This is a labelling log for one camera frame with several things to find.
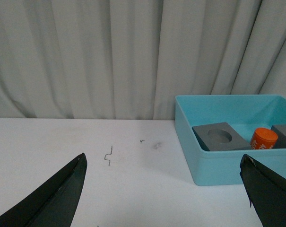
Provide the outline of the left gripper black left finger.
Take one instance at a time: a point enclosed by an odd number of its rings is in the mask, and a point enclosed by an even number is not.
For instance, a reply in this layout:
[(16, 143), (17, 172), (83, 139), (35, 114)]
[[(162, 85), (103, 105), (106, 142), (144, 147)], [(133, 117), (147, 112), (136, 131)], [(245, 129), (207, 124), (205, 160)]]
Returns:
[(84, 153), (0, 216), (0, 227), (70, 227), (87, 171)]

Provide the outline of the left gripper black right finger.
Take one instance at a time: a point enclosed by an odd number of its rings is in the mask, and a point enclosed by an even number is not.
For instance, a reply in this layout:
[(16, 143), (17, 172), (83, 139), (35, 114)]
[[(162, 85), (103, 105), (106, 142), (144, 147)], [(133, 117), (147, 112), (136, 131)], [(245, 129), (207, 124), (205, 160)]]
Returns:
[(244, 154), (240, 177), (264, 227), (286, 227), (286, 179)]

